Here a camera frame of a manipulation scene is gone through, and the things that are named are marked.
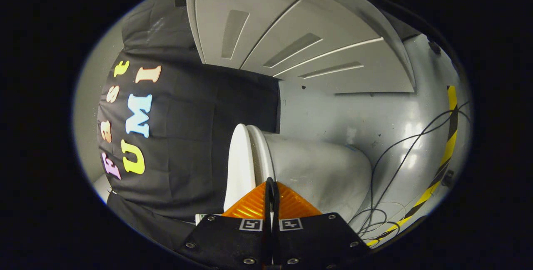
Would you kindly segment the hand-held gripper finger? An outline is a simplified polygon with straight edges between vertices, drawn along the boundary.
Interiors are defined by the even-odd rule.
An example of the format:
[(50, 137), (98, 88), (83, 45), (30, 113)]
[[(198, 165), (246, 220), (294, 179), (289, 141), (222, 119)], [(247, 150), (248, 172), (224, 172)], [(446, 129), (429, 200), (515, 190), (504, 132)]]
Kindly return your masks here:
[(221, 215), (207, 214), (177, 253), (209, 270), (262, 270), (271, 262), (272, 179)]
[(336, 212), (321, 212), (300, 194), (272, 183), (272, 267), (347, 270), (369, 247)]

